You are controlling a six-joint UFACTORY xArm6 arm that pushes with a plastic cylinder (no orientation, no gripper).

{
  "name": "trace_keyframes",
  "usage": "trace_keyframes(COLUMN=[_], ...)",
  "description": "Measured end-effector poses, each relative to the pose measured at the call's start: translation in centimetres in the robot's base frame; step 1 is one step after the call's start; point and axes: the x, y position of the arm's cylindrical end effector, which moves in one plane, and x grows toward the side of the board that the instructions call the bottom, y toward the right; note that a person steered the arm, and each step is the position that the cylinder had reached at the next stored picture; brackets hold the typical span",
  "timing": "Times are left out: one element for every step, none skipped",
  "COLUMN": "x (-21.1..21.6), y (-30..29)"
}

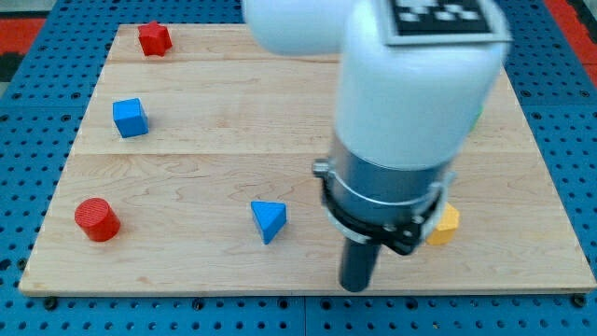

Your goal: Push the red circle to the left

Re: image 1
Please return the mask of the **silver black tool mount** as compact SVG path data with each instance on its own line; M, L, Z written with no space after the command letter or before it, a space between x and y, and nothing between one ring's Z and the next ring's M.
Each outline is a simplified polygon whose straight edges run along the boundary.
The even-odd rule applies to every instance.
M357 156L334 137L312 163L331 224L355 245L385 245L409 255L436 228L455 173L447 163L398 169Z

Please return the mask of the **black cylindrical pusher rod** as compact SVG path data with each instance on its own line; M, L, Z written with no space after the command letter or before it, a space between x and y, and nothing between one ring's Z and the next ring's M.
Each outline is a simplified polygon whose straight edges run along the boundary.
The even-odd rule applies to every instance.
M365 290L370 282L381 246L345 239L340 261L340 285L350 292Z

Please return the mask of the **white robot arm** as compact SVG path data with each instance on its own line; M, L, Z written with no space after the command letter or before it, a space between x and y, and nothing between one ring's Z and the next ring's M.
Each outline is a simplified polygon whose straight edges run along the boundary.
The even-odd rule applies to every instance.
M312 172L345 238L340 284L362 291L382 246L408 255L437 226L507 18L490 0L242 0L242 14L271 53L340 56L332 146Z

